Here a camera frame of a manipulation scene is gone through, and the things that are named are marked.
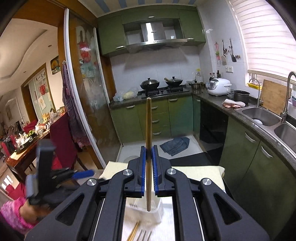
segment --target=faucet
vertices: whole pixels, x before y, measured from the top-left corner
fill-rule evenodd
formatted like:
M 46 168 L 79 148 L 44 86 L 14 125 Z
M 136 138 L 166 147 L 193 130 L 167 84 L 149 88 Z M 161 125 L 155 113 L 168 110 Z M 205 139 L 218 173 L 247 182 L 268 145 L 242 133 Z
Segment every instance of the faucet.
M 256 78 L 252 78 L 251 80 L 256 80 L 258 82 L 259 88 L 258 88 L 258 99 L 257 99 L 257 107 L 260 107 L 260 104 L 263 103 L 263 101 L 260 100 L 260 82 Z
M 289 101 L 289 88 L 290 88 L 290 80 L 291 80 L 291 77 L 292 76 L 295 76 L 296 77 L 296 73 L 294 71 L 291 71 L 289 73 L 289 76 L 288 76 L 288 82 L 287 82 L 287 95 L 286 95 L 286 105 L 285 105 L 285 109 L 284 109 L 284 112 L 282 112 L 280 114 L 280 117 L 281 117 L 281 122 L 284 123 L 286 121 L 286 118 L 287 118 L 287 115 L 288 115 L 288 101 Z

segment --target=hanging towel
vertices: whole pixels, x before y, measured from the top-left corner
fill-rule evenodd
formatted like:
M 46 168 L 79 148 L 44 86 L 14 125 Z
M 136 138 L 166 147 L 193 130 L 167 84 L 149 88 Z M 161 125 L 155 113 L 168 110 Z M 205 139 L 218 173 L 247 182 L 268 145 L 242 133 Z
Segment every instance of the hanging towel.
M 74 94 L 71 88 L 71 83 L 68 75 L 68 69 L 66 61 L 63 62 L 63 103 L 68 113 L 68 121 L 71 129 L 73 140 L 79 145 L 79 147 L 89 146 L 90 141 L 82 125 L 77 106 L 74 101 Z
M 187 137 L 177 137 L 171 141 L 161 144 L 160 148 L 169 155 L 174 156 L 181 151 L 186 150 L 189 146 L 189 141 L 190 140 Z

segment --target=stainless steel sink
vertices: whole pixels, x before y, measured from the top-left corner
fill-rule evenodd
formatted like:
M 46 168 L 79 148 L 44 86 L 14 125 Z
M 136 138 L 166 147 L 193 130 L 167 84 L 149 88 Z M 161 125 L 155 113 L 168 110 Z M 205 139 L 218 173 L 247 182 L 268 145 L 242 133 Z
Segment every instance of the stainless steel sink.
M 296 153 L 296 129 L 294 127 L 284 123 L 275 128 L 274 133 Z
M 259 126 L 261 126 L 261 124 L 258 124 L 258 122 L 254 121 L 254 119 L 260 120 L 263 126 L 274 126 L 281 121 L 281 118 L 276 114 L 272 113 L 269 110 L 258 108 L 256 106 L 235 109 L 235 111 L 242 114 L 250 121 Z

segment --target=cutting board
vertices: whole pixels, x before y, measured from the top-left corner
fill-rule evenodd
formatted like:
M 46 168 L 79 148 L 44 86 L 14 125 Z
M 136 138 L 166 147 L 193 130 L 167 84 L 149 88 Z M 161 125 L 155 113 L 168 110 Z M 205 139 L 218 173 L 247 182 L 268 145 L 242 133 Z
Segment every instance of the cutting board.
M 263 100 L 262 106 L 271 112 L 280 115 L 284 112 L 287 96 L 287 87 L 269 80 L 263 81 L 263 87 L 260 100 Z

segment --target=rice cooker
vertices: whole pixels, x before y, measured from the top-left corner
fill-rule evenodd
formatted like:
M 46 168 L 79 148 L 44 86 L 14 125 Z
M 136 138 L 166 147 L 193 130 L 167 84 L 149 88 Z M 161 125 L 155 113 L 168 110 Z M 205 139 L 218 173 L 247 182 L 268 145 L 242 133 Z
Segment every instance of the rice cooker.
M 211 95 L 220 96 L 230 93 L 231 83 L 227 79 L 216 78 L 212 79 L 209 83 L 207 91 Z

